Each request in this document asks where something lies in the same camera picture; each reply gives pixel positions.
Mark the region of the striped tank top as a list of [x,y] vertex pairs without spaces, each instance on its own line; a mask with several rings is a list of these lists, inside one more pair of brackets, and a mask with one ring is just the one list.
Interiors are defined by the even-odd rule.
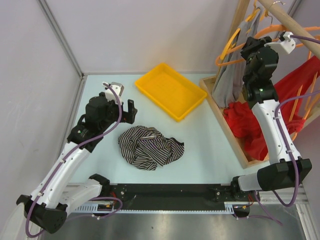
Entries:
[[133,126],[118,137],[118,146],[125,161],[139,170],[155,171],[180,159],[185,144],[167,138],[154,127]]

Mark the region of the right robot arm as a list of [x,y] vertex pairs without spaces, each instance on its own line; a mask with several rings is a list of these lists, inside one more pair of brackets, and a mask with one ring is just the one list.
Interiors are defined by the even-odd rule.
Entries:
[[279,62],[279,54],[290,54],[296,47],[293,33],[286,31],[277,41],[269,36],[248,37],[241,49],[245,60],[243,74],[244,99],[258,121],[267,145],[269,165],[256,173],[232,179],[230,194],[242,201],[251,191],[293,188],[288,206],[293,205],[299,185],[312,169],[310,159],[303,159],[291,140],[281,113],[281,104],[271,81]]

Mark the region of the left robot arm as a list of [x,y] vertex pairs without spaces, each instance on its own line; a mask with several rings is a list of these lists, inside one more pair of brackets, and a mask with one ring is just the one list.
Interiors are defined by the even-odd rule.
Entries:
[[67,137],[64,148],[47,176],[30,195],[21,195],[16,203],[24,204],[26,222],[34,223],[42,231],[56,233],[68,215],[87,201],[110,197],[110,181],[95,173],[75,190],[64,193],[70,179],[82,162],[104,138],[120,123],[133,124],[138,110],[134,101],[123,102],[113,94],[100,92],[85,106],[85,113]]

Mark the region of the orange hanger with grey top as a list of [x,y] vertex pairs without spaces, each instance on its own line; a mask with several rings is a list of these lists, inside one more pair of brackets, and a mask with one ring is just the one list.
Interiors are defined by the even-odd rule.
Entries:
[[237,2],[237,6],[235,9],[235,13],[232,19],[228,41],[223,48],[220,56],[217,58],[221,62],[227,56],[228,50],[236,46],[236,38],[239,36],[241,29],[240,24],[242,22],[245,23],[253,23],[254,20],[258,20],[261,22],[265,18],[265,10],[262,6],[257,6],[258,0],[252,0],[253,9],[252,12],[246,16],[247,9],[250,3],[250,0],[239,0]]

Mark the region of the grey tank top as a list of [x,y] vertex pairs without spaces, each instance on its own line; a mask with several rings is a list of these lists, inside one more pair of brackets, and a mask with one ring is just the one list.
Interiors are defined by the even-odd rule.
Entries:
[[[244,43],[248,37],[256,35],[258,26],[259,22],[257,19],[254,20],[253,23],[242,22],[239,26],[241,32],[236,38],[236,46],[239,47],[240,44]],[[228,54],[223,60],[223,63],[236,60],[243,60],[239,50]],[[214,101],[220,108],[228,107],[230,103],[235,102],[239,98],[243,87],[242,77],[244,70],[244,61],[225,65],[220,68],[211,93]]]

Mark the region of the red tank top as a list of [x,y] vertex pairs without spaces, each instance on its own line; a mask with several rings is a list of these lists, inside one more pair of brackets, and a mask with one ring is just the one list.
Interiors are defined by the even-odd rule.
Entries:
[[[302,88],[300,94],[306,94],[313,83],[314,76],[320,76],[320,60],[316,56],[312,56],[275,84],[279,101],[282,103],[297,96],[300,88]],[[280,108],[289,134],[300,132],[306,122],[306,119],[299,115],[301,99],[298,100],[294,114],[291,115],[294,103],[292,100]],[[263,161],[268,154],[266,141],[248,104],[232,102],[224,109],[223,115],[233,135],[244,141],[244,151],[252,159]]]

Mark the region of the wooden clothes rack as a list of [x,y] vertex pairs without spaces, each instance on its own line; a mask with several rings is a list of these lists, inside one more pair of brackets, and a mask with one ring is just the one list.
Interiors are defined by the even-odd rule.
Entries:
[[[275,0],[258,0],[258,2],[267,10],[269,14],[271,14],[274,18],[276,18],[282,25],[282,27],[278,27],[274,29],[274,31],[284,31],[290,30],[295,34],[299,34],[303,37],[313,38],[310,31],[314,31],[315,28],[305,29],[299,23],[297,23],[288,13],[286,13],[281,6]],[[232,20],[232,24],[230,27],[230,32],[233,32],[236,29],[236,26],[243,20],[245,17],[246,10],[249,5],[248,0],[239,0],[237,4],[237,8],[235,11],[235,15]],[[259,161],[249,157],[249,155],[244,151],[244,141],[242,139],[236,138],[229,128],[228,123],[224,118],[224,109],[220,108],[214,99],[212,98],[212,90],[214,88],[214,84],[216,82],[216,76],[205,77],[199,80],[199,86],[205,92],[207,92],[207,102],[215,115],[219,125],[222,128],[223,133],[225,134],[230,146],[235,153],[237,160],[239,161],[241,167],[243,169],[247,169],[249,167],[257,166],[263,163],[268,162],[268,158],[266,157],[263,161]]]

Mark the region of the yellow plastic tray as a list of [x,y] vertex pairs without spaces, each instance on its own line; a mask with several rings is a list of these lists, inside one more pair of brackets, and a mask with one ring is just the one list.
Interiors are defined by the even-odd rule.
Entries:
[[207,93],[166,63],[160,63],[135,81],[137,89],[176,122],[183,120]]

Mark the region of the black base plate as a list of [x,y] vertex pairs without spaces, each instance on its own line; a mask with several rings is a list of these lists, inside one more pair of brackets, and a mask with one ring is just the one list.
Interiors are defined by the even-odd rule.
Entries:
[[216,211],[226,202],[251,204],[251,191],[232,190],[221,184],[142,184],[122,183],[108,187],[111,196],[123,202],[129,211]]

